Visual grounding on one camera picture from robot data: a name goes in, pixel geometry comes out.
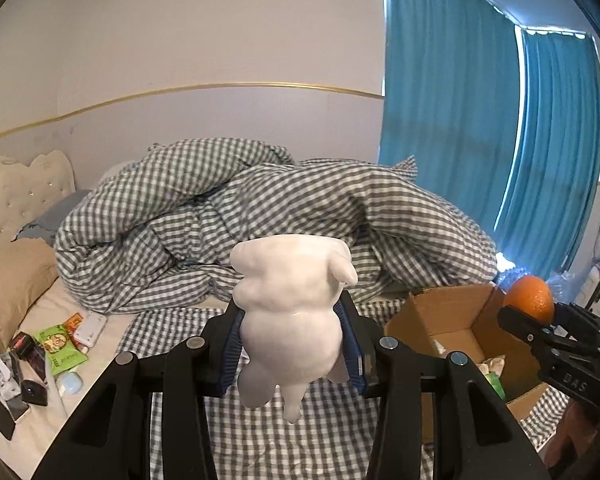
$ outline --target cardboard box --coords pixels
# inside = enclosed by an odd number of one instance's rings
[[[507,407],[517,420],[526,418],[546,384],[538,380],[539,365],[528,345],[505,332],[496,314],[504,292],[493,283],[429,288],[410,296],[384,327],[384,333],[422,354],[439,356],[433,340],[447,351],[460,350],[474,363],[505,356],[500,381]],[[433,441],[433,405],[422,397],[422,440]]]

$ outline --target blue curtain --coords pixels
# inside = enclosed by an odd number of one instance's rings
[[[380,164],[415,155],[417,184],[488,233],[511,170],[514,25],[485,0],[388,0]]]
[[[580,245],[600,174],[600,66],[593,40],[522,31],[524,122],[495,230],[504,255],[542,278]]]

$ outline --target green wrapper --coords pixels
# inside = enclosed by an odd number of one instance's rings
[[[75,349],[64,325],[53,325],[36,334],[51,359],[51,373],[58,375],[87,360],[87,356]]]
[[[500,398],[504,400],[504,389],[500,383],[500,378],[494,372],[489,372],[485,375],[485,377],[489,381],[489,384],[493,386],[493,389],[496,390],[496,393],[500,396]]]

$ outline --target checkered bedding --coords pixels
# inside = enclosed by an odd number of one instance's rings
[[[363,316],[384,325],[404,300],[357,304]],[[143,312],[127,329],[119,351],[146,357],[167,352],[192,335],[199,335],[220,309],[164,308]],[[246,364],[243,354],[238,371]],[[363,399],[348,384],[322,378],[307,388],[302,417],[295,424],[282,418],[283,400],[277,389],[264,407],[240,405],[235,383],[222,399],[205,399],[206,416],[218,478],[236,479],[355,479],[364,478],[378,418],[377,399]],[[555,431],[568,398],[549,388],[529,418],[522,422],[539,449]],[[154,395],[151,424],[151,478],[163,478],[160,447],[162,395]],[[433,472],[432,446],[422,447],[420,478]]]
[[[240,279],[229,253],[275,234],[344,240],[356,302],[391,282],[406,288],[483,283],[491,239],[455,206],[420,189],[415,164],[295,163],[284,148],[244,139],[156,146],[104,181],[56,235],[58,273],[101,313],[228,301]]]

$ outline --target headboard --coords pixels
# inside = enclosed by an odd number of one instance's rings
[[[74,172],[63,152],[37,156],[30,166],[0,159],[0,244],[74,191]]]

